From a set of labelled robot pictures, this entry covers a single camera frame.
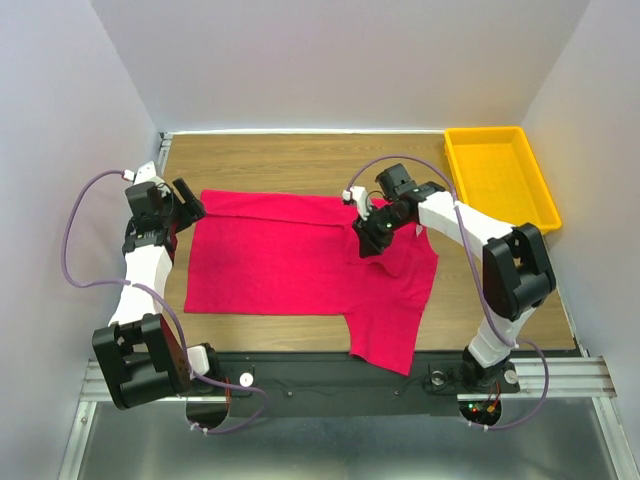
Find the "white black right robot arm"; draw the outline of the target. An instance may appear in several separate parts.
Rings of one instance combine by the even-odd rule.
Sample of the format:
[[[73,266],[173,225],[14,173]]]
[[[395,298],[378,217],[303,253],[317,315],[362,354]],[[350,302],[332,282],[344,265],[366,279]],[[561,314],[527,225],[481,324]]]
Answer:
[[[460,378],[472,390],[484,389],[504,370],[523,326],[556,288],[541,231],[464,204],[451,182],[419,184],[402,164],[385,169],[375,181],[386,202],[381,207],[354,182],[341,194],[343,203],[357,210],[353,229],[360,256],[382,254],[395,232],[409,224],[435,230],[464,248],[484,318],[463,351]]]

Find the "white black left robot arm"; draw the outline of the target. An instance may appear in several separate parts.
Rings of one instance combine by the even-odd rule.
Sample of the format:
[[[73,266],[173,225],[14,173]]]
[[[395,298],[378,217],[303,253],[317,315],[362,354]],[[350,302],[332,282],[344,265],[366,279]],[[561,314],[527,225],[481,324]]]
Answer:
[[[207,344],[184,350],[165,319],[166,282],[177,234],[205,215],[183,179],[136,174],[125,190],[131,209],[122,247],[126,266],[115,313],[93,333],[92,347],[111,398],[121,410],[172,395],[215,392],[223,371]]]

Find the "yellow plastic tray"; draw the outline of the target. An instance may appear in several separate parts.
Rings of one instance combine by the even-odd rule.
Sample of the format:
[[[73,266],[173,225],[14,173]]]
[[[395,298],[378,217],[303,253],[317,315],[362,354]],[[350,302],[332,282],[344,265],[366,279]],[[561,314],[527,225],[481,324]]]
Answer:
[[[498,220],[546,234],[562,220],[524,130],[448,128],[444,150],[460,200]]]

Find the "pink red t shirt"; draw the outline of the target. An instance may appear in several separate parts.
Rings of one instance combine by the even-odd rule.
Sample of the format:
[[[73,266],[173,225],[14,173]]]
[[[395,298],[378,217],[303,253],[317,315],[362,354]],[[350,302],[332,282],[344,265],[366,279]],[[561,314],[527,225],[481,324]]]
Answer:
[[[350,352],[410,372],[438,256],[415,225],[359,255],[354,210],[336,197],[205,190],[184,309],[198,314],[344,317]]]

